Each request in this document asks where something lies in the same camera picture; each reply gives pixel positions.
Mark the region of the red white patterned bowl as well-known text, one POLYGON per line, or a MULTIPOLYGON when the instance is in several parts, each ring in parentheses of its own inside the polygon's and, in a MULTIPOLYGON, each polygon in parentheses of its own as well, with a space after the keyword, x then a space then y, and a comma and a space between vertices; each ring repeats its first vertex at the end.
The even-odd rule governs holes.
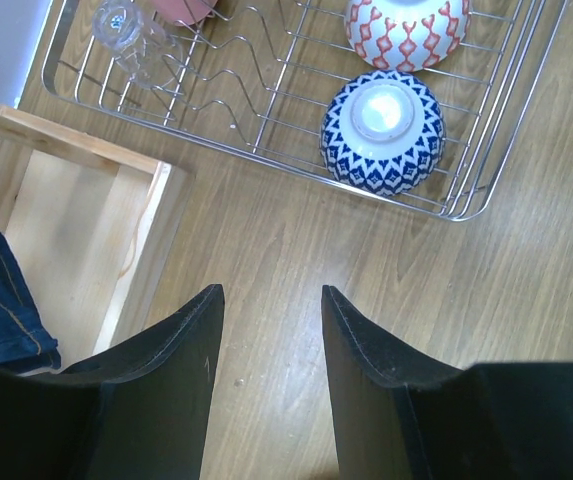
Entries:
POLYGON ((358 0, 344 10, 345 34, 355 53, 377 69, 407 73, 452 54, 471 20, 470 0, 358 0))

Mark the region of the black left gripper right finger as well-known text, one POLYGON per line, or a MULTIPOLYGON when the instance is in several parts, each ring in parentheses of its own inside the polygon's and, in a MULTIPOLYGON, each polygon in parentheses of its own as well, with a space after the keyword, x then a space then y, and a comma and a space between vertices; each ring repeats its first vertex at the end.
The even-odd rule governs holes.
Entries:
POLYGON ((343 479, 573 479, 573 362, 458 369, 322 289, 343 479))

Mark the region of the blue white patterned bowl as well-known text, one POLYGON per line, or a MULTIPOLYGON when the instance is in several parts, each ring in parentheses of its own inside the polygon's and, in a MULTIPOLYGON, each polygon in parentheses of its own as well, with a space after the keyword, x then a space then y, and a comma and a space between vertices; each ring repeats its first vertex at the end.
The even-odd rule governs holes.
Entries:
POLYGON ((426 180, 445 150, 445 122, 413 74, 373 70, 346 83, 321 121, 320 154, 332 177, 379 196, 426 180))

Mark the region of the clear drinking glass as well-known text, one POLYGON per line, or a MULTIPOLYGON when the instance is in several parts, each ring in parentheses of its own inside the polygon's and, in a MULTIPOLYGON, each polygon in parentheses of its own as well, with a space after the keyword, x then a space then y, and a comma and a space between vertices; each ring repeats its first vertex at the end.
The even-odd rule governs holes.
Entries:
POLYGON ((185 60, 181 42, 132 1, 102 1, 92 31, 136 85, 164 89, 179 79, 185 60))

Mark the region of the pink cup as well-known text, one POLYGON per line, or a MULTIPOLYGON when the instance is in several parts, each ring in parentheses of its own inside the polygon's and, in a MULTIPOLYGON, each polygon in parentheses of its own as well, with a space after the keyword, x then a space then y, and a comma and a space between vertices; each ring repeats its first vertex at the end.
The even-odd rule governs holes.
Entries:
POLYGON ((176 25, 193 25, 206 18, 217 0, 151 0, 162 18, 176 25))

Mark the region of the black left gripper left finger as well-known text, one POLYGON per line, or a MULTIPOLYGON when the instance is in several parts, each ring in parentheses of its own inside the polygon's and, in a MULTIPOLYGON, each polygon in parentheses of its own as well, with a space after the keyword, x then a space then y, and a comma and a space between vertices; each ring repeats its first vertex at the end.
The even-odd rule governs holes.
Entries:
POLYGON ((0 479, 196 479, 225 310, 211 284, 59 373, 0 369, 0 479))

